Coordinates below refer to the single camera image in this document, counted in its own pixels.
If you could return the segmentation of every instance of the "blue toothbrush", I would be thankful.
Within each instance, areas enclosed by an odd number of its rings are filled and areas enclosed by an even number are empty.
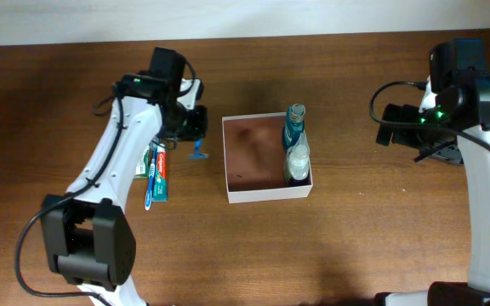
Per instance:
[[[152,158],[151,158],[151,165],[149,166],[149,185],[147,187],[146,196],[145,196],[145,210],[151,209],[152,186],[154,185],[154,173],[156,172],[157,169],[157,153],[152,148],[151,151],[152,151]]]

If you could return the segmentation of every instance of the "wooden table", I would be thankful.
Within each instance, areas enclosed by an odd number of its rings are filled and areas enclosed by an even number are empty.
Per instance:
[[[151,303],[297,305],[466,281],[470,225],[464,169],[375,144],[368,101],[386,82],[424,80],[440,31],[167,42],[0,47],[0,305],[89,305],[85,297],[31,297],[14,278],[19,230],[47,193],[61,194],[89,159],[107,118],[91,114],[126,72],[174,48],[205,82],[205,161],[192,144],[169,158],[169,202],[143,208],[133,183],[127,218],[137,240],[134,280]],[[379,98],[418,105],[422,93]],[[230,205],[221,117],[307,106],[315,185],[307,199]],[[26,280],[70,291],[48,271],[39,226],[26,240]]]

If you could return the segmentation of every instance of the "cardboard box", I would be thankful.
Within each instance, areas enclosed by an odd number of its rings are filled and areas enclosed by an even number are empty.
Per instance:
[[[313,173],[304,186],[287,187],[282,129],[286,113],[222,118],[226,190],[229,203],[307,197]]]

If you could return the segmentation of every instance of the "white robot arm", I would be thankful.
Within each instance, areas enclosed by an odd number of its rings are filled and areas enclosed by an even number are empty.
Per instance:
[[[192,79],[182,78],[185,66]],[[86,167],[65,196],[47,195],[43,209],[23,230],[15,271],[22,287],[39,297],[88,296],[99,306],[145,306],[131,270],[135,239],[124,212],[135,165],[155,138],[199,140],[207,130],[207,110],[196,105],[202,82],[186,59],[156,48],[151,67],[127,74],[115,86],[110,119]],[[20,272],[20,250],[32,224],[41,219],[50,270],[83,292],[32,290]],[[78,224],[91,220],[92,229]]]
[[[438,119],[490,145],[490,76],[481,41],[457,39],[439,45],[430,54],[434,83],[429,77],[415,122],[428,124]],[[425,143],[441,137],[432,133],[418,135]],[[413,141],[402,140],[401,135],[395,139],[402,145],[422,149]],[[429,291],[422,292],[380,293],[376,296],[377,305],[490,305],[490,151],[462,136],[457,137],[456,144],[462,154],[470,198],[472,249],[468,282],[436,282]]]

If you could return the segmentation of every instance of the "black cable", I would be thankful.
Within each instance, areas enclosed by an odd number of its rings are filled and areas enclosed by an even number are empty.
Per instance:
[[[377,116],[375,116],[375,112],[373,110],[373,102],[378,97],[378,95],[381,94],[382,91],[395,85],[408,85],[408,86],[416,87],[421,90],[424,90],[426,88],[426,82],[397,81],[397,82],[390,82],[388,84],[385,84],[380,89],[378,89],[377,92],[375,92],[372,99],[370,100],[370,116],[375,122],[389,128],[405,128],[405,129],[417,129],[417,130],[426,130],[426,131],[437,131],[441,133],[450,134],[455,137],[460,136],[464,139],[473,142],[476,145],[481,146],[483,149],[488,150],[490,152],[490,144],[488,142],[478,139],[476,136],[472,136],[468,133],[464,133],[449,127],[444,127],[442,125],[429,124],[429,123],[388,122],[386,120],[379,119]]]
[[[103,172],[109,165],[109,162],[111,161],[111,158],[113,154],[115,153],[115,150],[117,149],[118,145],[118,140],[120,139],[120,136],[122,135],[123,129],[124,129],[124,107],[123,107],[123,101],[122,97],[117,91],[117,86],[114,86],[115,90],[115,97],[117,98],[118,101],[118,110],[120,112],[120,122],[117,123],[117,135],[115,136],[115,139],[112,142],[111,148],[109,149],[109,152],[107,153],[107,157],[103,161],[103,164],[101,164],[100,170],[94,175],[93,178],[88,179],[87,178],[87,183],[82,187],[80,190],[77,190],[67,196],[65,196],[62,200],[57,202],[56,204],[50,206],[50,207],[45,207],[42,208],[40,211],[38,211],[33,217],[31,217],[30,221],[26,224],[24,229],[20,232],[18,241],[16,242],[16,250],[14,252],[14,273],[16,274],[16,280],[20,283],[20,286],[22,288],[30,293],[32,296],[40,297],[40,298],[74,298],[74,297],[91,297],[91,298],[96,298],[99,300],[102,304],[105,306],[111,306],[109,302],[107,302],[99,293],[96,292],[39,292],[37,290],[32,289],[26,284],[26,281],[24,280],[24,276],[22,276],[22,272],[20,271],[20,254],[22,251],[22,247],[24,245],[24,240],[26,239],[27,234],[29,233],[31,227],[35,224],[38,219],[42,218],[44,215],[47,213],[53,211],[54,209],[61,208],[68,204],[68,201],[73,199],[76,196],[79,196],[92,188],[93,186],[96,185],[96,182],[98,179],[100,179],[101,175],[103,175]]]
[[[111,107],[106,111],[102,111],[102,112],[98,112],[98,111],[100,110],[101,106],[103,106],[104,104],[106,104],[109,101],[113,101],[114,99],[115,99],[115,96],[112,95],[110,97],[107,97],[107,98],[101,100],[101,102],[93,104],[92,105],[92,114],[94,114],[94,116],[107,116],[107,115],[109,115],[109,113],[111,112]]]
[[[173,141],[173,144],[174,146],[173,147],[168,147],[167,145],[165,144],[162,144],[162,143],[159,143],[159,142],[156,142],[156,140],[151,140],[151,142],[154,144],[154,145],[157,145],[165,150],[175,150],[177,149],[177,144],[179,143],[179,140],[178,139],[171,139]]]
[[[194,82],[196,81],[196,71],[194,71],[194,68],[192,67],[191,63],[188,60],[185,59],[185,63],[188,66],[188,69],[191,70],[192,84],[186,90],[179,92],[179,97],[187,95],[194,87]]]
[[[451,140],[451,141],[447,141],[446,143],[443,143],[443,144],[440,144],[440,145],[437,145],[436,147],[434,148],[431,148],[431,149],[428,149],[428,150],[424,150],[423,152],[420,152],[419,153],[419,156],[415,157],[413,159],[414,162],[421,162],[422,160],[424,160],[425,158],[428,158],[428,157],[431,157],[432,155],[434,155],[435,153],[447,148],[448,146],[451,146],[451,145],[456,145],[457,144],[457,141],[456,140]]]

